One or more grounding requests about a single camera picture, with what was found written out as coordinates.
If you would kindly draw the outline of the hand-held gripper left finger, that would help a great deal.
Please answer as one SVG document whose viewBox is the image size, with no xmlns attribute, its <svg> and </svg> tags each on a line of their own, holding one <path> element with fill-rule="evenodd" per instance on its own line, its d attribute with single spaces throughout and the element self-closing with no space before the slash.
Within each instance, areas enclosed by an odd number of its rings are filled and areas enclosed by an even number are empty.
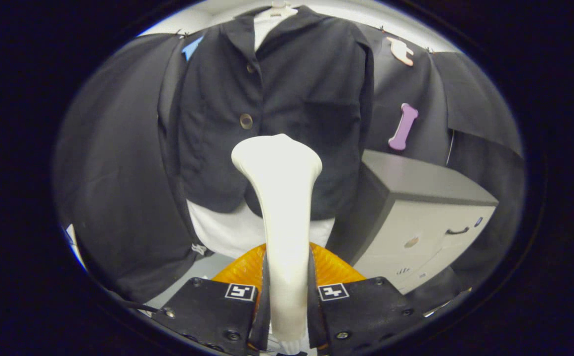
<svg viewBox="0 0 574 356">
<path fill-rule="evenodd" d="M 248 251 L 212 279 L 188 280 L 152 319 L 181 337 L 231 356 L 268 349 L 266 246 Z"/>
</svg>

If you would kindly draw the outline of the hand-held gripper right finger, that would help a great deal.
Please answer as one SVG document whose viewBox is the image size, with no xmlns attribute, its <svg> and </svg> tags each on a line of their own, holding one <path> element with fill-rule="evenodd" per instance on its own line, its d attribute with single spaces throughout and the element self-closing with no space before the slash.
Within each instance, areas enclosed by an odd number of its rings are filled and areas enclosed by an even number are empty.
<svg viewBox="0 0 574 356">
<path fill-rule="evenodd" d="M 309 247 L 308 345 L 319 355 L 367 356 L 424 322 L 385 277 L 364 277 L 329 250 Z"/>
</svg>

